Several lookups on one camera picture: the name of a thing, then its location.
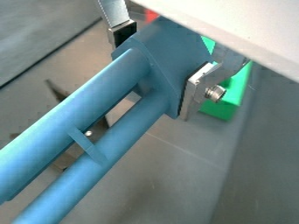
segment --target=blue pipe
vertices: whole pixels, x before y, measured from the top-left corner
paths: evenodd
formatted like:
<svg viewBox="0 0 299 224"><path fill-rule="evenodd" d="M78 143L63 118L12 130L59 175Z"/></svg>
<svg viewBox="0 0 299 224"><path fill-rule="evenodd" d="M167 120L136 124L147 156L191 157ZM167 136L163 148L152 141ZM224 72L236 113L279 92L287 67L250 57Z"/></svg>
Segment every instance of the blue pipe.
<svg viewBox="0 0 299 224"><path fill-rule="evenodd" d="M0 150L0 204L23 190L74 143L71 125L84 132L148 73L146 56L136 49L127 50Z"/></svg>
<svg viewBox="0 0 299 224"><path fill-rule="evenodd" d="M107 161L99 164L84 153L24 209L14 221L15 224L60 222L168 107L166 94L150 92L96 142L96 149Z"/></svg>

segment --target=green plastic part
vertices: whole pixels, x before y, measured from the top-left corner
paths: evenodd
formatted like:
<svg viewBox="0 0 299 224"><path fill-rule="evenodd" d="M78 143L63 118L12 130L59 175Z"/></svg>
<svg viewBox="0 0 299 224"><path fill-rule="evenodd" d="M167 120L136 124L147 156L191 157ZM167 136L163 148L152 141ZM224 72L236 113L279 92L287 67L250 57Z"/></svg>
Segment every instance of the green plastic part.
<svg viewBox="0 0 299 224"><path fill-rule="evenodd" d="M202 37L202 39L211 53L215 46L215 42L206 37ZM235 74L230 79L224 80L219 84L227 89L227 93L224 94L219 103L207 100L200 105L200 112L206 113L210 116L215 116L224 121L228 121L234 117L236 110L242 104L251 67L252 62L250 62L242 68L238 74Z"/></svg>

